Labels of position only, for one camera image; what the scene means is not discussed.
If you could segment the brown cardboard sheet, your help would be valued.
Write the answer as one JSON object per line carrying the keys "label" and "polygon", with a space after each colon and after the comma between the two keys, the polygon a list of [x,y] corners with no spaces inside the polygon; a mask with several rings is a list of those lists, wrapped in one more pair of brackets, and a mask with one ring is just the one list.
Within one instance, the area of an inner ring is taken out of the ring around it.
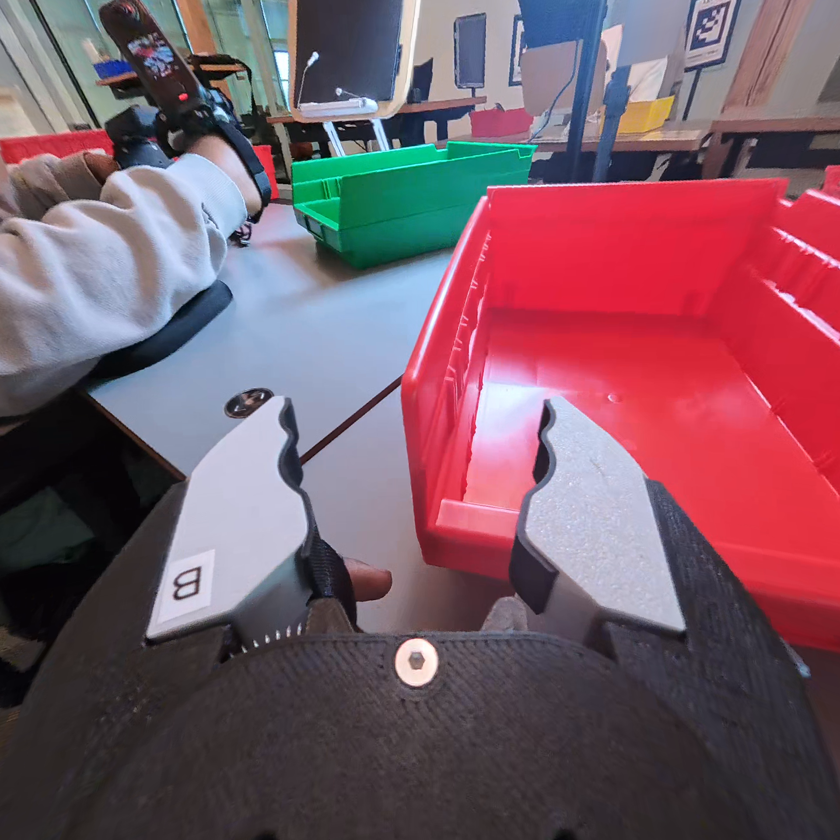
{"label": "brown cardboard sheet", "polygon": [[571,112],[583,43],[527,47],[520,57],[523,107],[534,118]]}

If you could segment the black desk monitor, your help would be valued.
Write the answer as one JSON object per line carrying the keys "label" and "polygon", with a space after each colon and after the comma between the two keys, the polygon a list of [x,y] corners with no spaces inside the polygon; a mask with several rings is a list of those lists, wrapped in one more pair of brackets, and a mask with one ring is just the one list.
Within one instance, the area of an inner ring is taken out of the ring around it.
{"label": "black desk monitor", "polygon": [[460,16],[454,22],[454,79],[471,96],[484,88],[487,56],[487,14]]}

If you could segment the person's left hand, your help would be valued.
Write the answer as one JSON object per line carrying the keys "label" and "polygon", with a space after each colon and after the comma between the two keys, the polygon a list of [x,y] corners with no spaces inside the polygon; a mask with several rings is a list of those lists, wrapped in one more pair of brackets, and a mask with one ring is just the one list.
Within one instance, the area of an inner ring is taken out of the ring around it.
{"label": "person's left hand", "polygon": [[344,565],[350,575],[355,601],[376,602],[392,589],[393,578],[389,570],[351,558],[345,558]]}

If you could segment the another person's forearm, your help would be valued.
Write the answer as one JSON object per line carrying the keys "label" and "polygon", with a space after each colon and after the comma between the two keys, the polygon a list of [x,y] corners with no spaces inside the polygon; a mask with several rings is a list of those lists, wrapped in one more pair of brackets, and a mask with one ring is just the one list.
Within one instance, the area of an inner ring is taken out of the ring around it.
{"label": "another person's forearm", "polygon": [[228,232],[202,160],[120,170],[105,154],[2,162],[1,417],[66,392],[217,278]]}

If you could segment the green plastic bin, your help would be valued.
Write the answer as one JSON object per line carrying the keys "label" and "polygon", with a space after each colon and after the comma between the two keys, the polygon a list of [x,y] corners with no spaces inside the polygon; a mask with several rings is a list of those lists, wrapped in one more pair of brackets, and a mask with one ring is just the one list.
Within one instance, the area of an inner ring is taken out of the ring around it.
{"label": "green plastic bin", "polygon": [[381,266],[454,247],[488,187],[528,183],[537,148],[450,140],[296,162],[292,205],[318,247]]}

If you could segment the yellow plastic bin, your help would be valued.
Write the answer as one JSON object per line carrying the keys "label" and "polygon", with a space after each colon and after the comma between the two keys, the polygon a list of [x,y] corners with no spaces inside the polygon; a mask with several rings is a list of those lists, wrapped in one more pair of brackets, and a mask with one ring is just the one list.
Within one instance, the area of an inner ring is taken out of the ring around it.
{"label": "yellow plastic bin", "polygon": [[630,100],[617,124],[617,135],[644,134],[660,129],[669,118],[675,97],[655,100]]}

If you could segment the small red bin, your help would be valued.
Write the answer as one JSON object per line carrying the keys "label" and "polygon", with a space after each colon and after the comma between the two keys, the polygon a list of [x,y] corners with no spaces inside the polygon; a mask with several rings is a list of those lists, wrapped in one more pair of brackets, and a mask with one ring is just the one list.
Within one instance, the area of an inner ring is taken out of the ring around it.
{"label": "small red bin", "polygon": [[525,108],[486,108],[469,114],[470,135],[478,140],[497,140],[518,134],[530,135],[533,116]]}
{"label": "small red bin", "polygon": [[113,154],[113,145],[105,130],[89,129],[1,139],[1,153],[7,164],[16,164],[42,154],[59,158],[83,151]]}

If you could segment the wood-framed black board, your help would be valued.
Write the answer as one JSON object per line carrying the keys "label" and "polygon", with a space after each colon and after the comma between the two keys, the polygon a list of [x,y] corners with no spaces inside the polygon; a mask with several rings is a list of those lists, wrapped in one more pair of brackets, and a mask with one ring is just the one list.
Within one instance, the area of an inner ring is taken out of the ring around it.
{"label": "wood-framed black board", "polygon": [[333,100],[335,88],[379,104],[387,120],[406,104],[413,65],[420,1],[289,1],[290,112],[297,121],[320,123],[296,108],[298,82],[312,51],[303,101]]}

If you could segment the red plastic bin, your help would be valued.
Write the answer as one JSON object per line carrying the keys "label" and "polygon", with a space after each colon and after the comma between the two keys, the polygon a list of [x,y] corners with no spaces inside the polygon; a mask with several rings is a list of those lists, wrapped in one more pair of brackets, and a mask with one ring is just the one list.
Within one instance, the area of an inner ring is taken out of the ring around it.
{"label": "red plastic bin", "polygon": [[794,646],[839,645],[838,185],[492,186],[402,378],[423,560],[508,575],[543,401],[662,482]]}

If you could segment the wooden desk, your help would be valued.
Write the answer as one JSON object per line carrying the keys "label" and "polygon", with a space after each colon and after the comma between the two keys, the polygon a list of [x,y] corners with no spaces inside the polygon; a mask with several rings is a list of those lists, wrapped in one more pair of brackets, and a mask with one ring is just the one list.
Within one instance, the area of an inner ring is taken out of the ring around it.
{"label": "wooden desk", "polygon": [[[613,145],[615,153],[639,154],[694,154],[709,142],[714,134],[709,122],[666,122],[664,126],[646,133],[619,133]],[[475,138],[459,135],[446,140],[436,140],[434,145],[441,149],[451,142],[478,142],[496,144],[535,144],[540,154],[565,153],[567,142],[561,133],[552,131],[534,140],[529,133],[516,133],[498,138]]]}

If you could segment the white metal stand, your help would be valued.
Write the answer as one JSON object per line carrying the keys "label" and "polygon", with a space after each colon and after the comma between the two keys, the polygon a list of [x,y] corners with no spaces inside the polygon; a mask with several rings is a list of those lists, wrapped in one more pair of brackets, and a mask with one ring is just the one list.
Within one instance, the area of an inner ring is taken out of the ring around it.
{"label": "white metal stand", "polygon": [[296,108],[301,116],[309,120],[316,119],[320,121],[324,131],[328,135],[328,140],[331,143],[333,151],[338,157],[346,156],[346,152],[336,130],[335,123],[356,118],[362,118],[363,121],[369,122],[373,128],[374,139],[380,151],[389,151],[392,148],[391,143],[386,136],[383,120],[377,115],[379,104],[375,100],[367,97],[359,97],[341,87],[336,87],[333,100],[303,101],[303,92],[308,71],[319,59],[319,52],[317,50],[312,51],[303,67],[300,80],[297,83]]}

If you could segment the black round table grommet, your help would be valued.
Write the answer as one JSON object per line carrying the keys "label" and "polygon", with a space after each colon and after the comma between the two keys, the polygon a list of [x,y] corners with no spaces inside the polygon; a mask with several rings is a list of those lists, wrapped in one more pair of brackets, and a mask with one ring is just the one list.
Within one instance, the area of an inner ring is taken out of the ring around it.
{"label": "black round table grommet", "polygon": [[274,396],[268,388],[250,388],[230,397],[224,405],[224,414],[231,419],[246,419]]}

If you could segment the black tripod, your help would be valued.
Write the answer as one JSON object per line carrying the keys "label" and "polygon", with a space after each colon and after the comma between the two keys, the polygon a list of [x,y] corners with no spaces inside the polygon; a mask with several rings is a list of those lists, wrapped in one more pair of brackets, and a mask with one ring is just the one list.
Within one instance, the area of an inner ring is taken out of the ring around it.
{"label": "black tripod", "polygon": [[608,64],[602,32],[596,31],[583,38],[576,53],[570,130],[566,142],[567,183],[579,181],[587,122],[602,108]]}

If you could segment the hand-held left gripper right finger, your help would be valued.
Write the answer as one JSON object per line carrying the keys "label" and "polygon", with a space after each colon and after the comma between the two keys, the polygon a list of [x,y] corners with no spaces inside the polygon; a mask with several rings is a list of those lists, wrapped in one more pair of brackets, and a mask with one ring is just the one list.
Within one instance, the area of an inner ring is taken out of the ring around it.
{"label": "hand-held left gripper right finger", "polygon": [[553,396],[543,402],[532,474],[509,563],[527,629],[592,647],[608,623],[681,639],[686,619],[634,457]]}

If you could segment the black wrist rest pad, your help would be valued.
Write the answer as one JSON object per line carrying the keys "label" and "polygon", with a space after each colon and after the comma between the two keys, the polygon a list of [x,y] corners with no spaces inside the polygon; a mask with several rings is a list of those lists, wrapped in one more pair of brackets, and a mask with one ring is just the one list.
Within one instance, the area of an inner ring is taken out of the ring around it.
{"label": "black wrist rest pad", "polygon": [[181,307],[164,327],[128,348],[103,356],[87,377],[89,383],[119,379],[169,358],[224,312],[233,293],[217,279]]}

